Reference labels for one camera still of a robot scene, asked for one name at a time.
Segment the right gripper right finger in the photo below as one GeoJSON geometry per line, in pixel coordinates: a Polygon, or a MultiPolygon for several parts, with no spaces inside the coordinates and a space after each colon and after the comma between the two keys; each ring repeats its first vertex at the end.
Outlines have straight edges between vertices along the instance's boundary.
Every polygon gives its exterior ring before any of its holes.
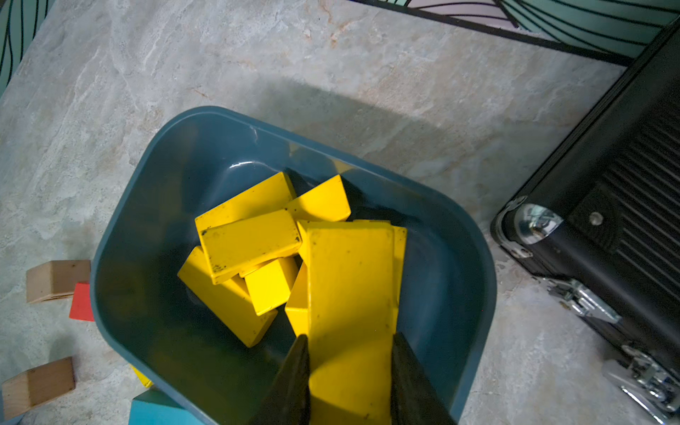
{"type": "Polygon", "coordinates": [[[393,424],[456,424],[401,332],[391,354],[391,416],[393,424]]]}

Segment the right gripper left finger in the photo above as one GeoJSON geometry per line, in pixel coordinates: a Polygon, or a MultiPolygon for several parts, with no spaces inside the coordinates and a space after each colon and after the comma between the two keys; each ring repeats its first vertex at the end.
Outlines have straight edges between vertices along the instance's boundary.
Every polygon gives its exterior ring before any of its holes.
{"type": "Polygon", "coordinates": [[[307,335],[298,336],[249,424],[308,424],[310,357],[307,335]]]}

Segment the yellow long block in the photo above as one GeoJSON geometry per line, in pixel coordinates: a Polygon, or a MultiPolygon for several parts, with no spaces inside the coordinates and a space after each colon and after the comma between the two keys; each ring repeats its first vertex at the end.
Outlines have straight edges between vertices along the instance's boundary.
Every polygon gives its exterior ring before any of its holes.
{"type": "Polygon", "coordinates": [[[387,223],[306,229],[310,423],[391,423],[394,232],[387,223]]]}

